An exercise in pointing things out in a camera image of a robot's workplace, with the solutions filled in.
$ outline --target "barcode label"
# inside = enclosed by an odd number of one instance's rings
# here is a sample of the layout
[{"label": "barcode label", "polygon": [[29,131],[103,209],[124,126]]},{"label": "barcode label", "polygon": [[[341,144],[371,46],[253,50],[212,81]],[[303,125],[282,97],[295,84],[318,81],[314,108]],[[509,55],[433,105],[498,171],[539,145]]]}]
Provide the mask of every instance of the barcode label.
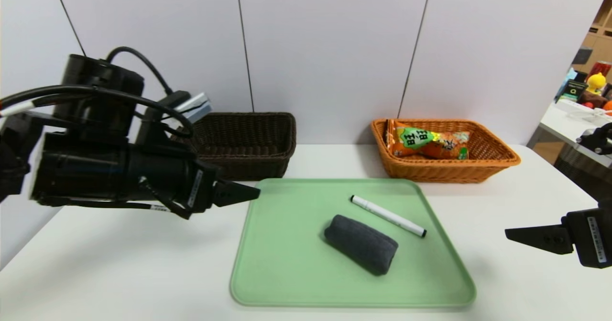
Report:
[{"label": "barcode label", "polygon": [[170,212],[170,210],[164,205],[151,205],[151,210],[162,210],[164,212]]},{"label": "barcode label", "polygon": [[606,252],[603,251],[603,243],[601,242],[601,234],[599,234],[599,227],[597,226],[597,220],[595,217],[586,217],[589,223],[590,235],[593,237],[593,243],[595,244],[595,253],[597,253],[597,261],[599,264],[608,262],[606,258]]},{"label": "barcode label", "polygon": [[197,173],[195,175],[195,181],[193,181],[193,187],[192,187],[192,191],[189,194],[189,199],[187,200],[187,204],[189,205],[190,208],[193,207],[193,203],[195,202],[195,197],[197,197],[197,190],[199,190],[199,184],[202,182],[202,175],[204,173],[202,173],[201,170],[197,170]]}]

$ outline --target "orange wicker basket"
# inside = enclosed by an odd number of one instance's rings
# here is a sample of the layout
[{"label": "orange wicker basket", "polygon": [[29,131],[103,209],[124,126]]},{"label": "orange wicker basket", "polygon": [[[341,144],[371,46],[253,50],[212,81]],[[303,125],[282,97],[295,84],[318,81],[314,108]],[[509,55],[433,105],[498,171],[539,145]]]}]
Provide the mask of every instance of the orange wicker basket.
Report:
[{"label": "orange wicker basket", "polygon": [[385,132],[387,119],[372,122],[372,132],[378,143],[382,164],[390,177],[421,182],[483,182],[491,175],[509,166],[516,166],[521,159],[480,123],[469,120],[400,119],[420,129],[435,132],[470,131],[468,160],[432,160],[421,155],[398,158],[387,151]]}]

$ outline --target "red can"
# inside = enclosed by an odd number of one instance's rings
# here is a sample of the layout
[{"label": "red can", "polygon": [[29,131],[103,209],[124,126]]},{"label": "red can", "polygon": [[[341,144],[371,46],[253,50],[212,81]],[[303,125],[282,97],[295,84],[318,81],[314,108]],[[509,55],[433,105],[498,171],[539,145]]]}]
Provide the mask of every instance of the red can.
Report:
[{"label": "red can", "polygon": [[612,63],[605,62],[605,61],[596,62],[593,65],[593,68],[590,69],[590,72],[584,81],[585,82],[588,81],[589,77],[591,77],[592,75],[596,75],[597,73],[600,73],[600,72],[604,77],[606,77],[608,75],[608,72],[610,72],[611,67],[612,67]]}]

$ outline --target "white wall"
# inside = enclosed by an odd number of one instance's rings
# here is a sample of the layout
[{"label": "white wall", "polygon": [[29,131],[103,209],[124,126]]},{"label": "white wall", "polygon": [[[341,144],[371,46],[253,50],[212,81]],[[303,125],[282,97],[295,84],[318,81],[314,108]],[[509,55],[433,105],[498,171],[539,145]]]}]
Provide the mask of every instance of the white wall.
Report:
[{"label": "white wall", "polygon": [[[117,46],[130,46],[149,58],[171,88],[205,92],[215,111],[252,111],[238,0],[64,4],[88,56],[104,58]],[[144,97],[164,96],[153,74],[129,53],[113,63],[144,77]]]},{"label": "white wall", "polygon": [[289,111],[299,143],[373,142],[395,117],[426,0],[240,0],[255,111]]},{"label": "white wall", "polygon": [[[68,55],[80,52],[59,0],[1,0],[1,11],[0,95],[59,84]],[[58,211],[28,200],[30,181],[0,206],[0,268]]]},{"label": "white wall", "polygon": [[428,0],[401,118],[467,118],[525,144],[603,0]]}]

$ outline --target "yellow toy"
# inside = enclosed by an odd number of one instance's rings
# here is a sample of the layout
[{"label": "yellow toy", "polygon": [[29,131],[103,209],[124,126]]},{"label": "yellow toy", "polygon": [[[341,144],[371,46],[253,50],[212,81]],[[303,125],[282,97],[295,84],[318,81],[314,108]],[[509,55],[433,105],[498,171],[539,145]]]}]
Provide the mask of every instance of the yellow toy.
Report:
[{"label": "yellow toy", "polygon": [[595,95],[600,95],[601,91],[598,89],[603,88],[603,86],[606,85],[606,77],[602,75],[601,72],[597,73],[596,75],[589,77],[589,79],[586,80],[586,84],[588,84],[586,91],[590,91]]}]

